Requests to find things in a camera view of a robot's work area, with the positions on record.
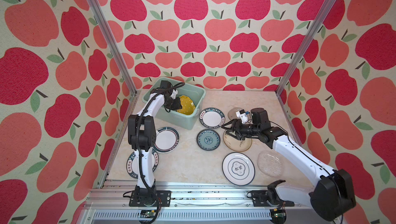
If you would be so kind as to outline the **white plate red-green lettered rim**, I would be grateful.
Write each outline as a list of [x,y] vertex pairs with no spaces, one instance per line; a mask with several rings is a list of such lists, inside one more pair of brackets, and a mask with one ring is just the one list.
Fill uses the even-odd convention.
[[209,107],[201,111],[199,121],[208,129],[218,129],[225,123],[225,115],[218,108]]

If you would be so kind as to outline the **yellow dotted scalloped plate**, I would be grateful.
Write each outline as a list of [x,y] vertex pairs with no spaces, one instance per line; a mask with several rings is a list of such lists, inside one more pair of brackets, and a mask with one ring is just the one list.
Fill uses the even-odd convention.
[[182,107],[177,112],[184,115],[193,114],[196,109],[194,102],[188,96],[180,96],[179,99]]

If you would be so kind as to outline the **white plate black quatrefoil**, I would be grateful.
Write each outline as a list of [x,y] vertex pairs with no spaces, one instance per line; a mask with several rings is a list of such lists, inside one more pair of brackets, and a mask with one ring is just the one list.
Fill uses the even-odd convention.
[[222,171],[226,179],[237,186],[249,185],[255,177],[253,162],[239,152],[230,153],[223,159]]

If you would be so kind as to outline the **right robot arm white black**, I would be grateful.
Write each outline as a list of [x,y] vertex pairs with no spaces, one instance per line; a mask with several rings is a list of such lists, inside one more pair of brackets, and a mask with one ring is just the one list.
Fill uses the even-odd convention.
[[264,108],[241,110],[236,115],[236,119],[221,127],[227,135],[241,141],[259,140],[294,164],[313,185],[313,189],[298,188],[278,180],[267,186],[263,200],[272,206],[291,201],[311,207],[328,222],[356,207],[352,177],[348,172],[336,170],[304,150],[285,129],[269,120]]

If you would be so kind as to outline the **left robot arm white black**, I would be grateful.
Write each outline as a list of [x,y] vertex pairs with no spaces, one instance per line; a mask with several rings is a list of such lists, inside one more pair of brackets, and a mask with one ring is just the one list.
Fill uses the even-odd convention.
[[161,108],[168,113],[181,109],[177,94],[178,89],[184,85],[184,82],[172,85],[170,81],[162,80],[160,86],[150,92],[150,98],[144,108],[128,117],[128,143],[136,154],[139,169],[135,192],[140,197],[156,196],[152,169],[152,151],[157,136],[154,118]]

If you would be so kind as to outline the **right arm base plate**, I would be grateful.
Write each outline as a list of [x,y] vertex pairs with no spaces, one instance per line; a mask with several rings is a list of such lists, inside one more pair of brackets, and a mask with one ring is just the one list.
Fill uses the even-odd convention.
[[252,200],[255,207],[293,207],[295,203],[292,201],[283,201],[276,192],[273,191],[250,191],[246,195]]

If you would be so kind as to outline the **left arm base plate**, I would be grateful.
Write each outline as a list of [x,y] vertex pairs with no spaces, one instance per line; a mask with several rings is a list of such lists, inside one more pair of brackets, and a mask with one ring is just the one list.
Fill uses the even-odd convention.
[[150,193],[145,188],[132,191],[129,206],[131,207],[169,207],[171,201],[171,191],[156,191],[156,194]]

